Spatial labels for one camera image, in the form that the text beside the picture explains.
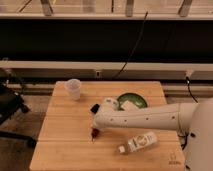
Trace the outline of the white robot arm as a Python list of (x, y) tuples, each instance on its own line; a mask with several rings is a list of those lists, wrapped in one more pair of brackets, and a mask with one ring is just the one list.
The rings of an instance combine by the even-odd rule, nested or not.
[(130, 111), (104, 101), (93, 115), (92, 128), (175, 130), (187, 134), (184, 171), (213, 171), (213, 98)]

